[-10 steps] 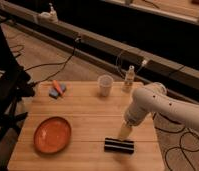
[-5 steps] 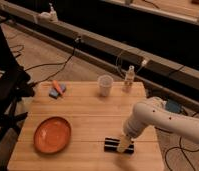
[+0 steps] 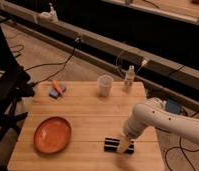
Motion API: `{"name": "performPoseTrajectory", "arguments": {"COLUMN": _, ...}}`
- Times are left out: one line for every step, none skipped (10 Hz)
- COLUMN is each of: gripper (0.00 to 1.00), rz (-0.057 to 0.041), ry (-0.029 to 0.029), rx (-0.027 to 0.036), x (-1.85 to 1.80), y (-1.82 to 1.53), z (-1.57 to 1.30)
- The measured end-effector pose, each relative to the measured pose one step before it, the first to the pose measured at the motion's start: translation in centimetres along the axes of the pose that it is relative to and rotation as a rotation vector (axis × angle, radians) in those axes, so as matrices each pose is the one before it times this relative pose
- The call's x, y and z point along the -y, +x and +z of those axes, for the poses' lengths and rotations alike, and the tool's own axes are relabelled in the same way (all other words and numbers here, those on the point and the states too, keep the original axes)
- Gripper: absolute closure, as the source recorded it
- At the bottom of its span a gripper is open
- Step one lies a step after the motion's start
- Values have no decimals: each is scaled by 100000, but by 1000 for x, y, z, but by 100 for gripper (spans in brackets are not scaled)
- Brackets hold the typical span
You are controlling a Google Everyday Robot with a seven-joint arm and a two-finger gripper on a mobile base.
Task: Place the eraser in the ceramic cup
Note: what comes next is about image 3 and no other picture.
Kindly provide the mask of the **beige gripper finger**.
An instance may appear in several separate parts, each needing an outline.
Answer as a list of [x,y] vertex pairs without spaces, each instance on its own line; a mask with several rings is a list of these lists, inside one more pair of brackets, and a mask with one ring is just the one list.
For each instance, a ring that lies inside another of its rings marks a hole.
[[127,136],[122,136],[120,138],[119,145],[117,146],[117,152],[118,153],[124,153],[130,146],[131,139]]

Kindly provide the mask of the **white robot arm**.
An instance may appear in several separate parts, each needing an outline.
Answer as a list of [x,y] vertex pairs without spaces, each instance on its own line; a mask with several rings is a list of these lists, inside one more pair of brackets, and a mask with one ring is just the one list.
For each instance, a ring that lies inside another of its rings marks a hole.
[[123,125],[124,137],[117,147],[124,153],[148,126],[165,129],[199,145],[199,119],[180,116],[165,110],[167,102],[150,98],[133,106],[132,113]]

